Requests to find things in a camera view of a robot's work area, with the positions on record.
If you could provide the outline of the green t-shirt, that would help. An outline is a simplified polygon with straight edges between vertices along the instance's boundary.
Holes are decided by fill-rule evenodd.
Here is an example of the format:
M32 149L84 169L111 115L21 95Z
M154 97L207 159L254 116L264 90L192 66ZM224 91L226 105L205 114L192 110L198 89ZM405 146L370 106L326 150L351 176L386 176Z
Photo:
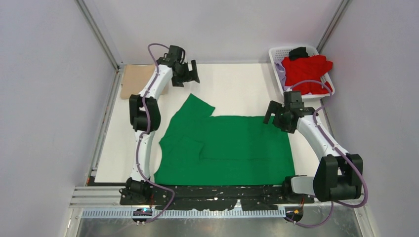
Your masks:
M214 116L190 94L171 118L154 174L162 185L279 185L295 175L288 134L262 116Z

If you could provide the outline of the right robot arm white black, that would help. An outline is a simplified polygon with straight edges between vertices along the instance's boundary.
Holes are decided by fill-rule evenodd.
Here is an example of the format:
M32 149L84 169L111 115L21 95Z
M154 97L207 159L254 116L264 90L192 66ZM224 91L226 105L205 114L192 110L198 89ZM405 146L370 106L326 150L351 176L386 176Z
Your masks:
M298 131L316 154L319 165L313 177L288 176L285 192L315 196L319 201L343 201L361 197L363 160L350 154L326 131L318 111L305 106L299 91L284 93L283 103L270 101L264 124L271 122L282 132Z

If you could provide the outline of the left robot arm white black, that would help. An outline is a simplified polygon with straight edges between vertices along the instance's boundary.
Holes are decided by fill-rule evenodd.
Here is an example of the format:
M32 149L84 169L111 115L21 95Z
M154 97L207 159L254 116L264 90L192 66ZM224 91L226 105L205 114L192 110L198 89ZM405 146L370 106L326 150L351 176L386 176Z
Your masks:
M158 99L166 85L183 87L184 83L200 82L196 61L186 61L186 51L175 45L160 58L152 57L155 70L145 87L130 96L129 121L135 132L135 157L130 177L120 189L121 205L150 204L156 187L151 182L150 159L155 132L161 124Z

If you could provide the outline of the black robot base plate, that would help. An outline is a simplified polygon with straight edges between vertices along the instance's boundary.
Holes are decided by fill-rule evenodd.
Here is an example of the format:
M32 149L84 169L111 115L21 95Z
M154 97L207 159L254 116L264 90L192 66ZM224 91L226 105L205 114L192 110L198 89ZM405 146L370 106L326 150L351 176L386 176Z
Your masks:
M120 188L121 205L154 206L157 210L231 210L240 204L243 210L273 210L277 204L314 203L314 198L292 194L281 185L250 186L167 186L165 189L146 182L128 182Z

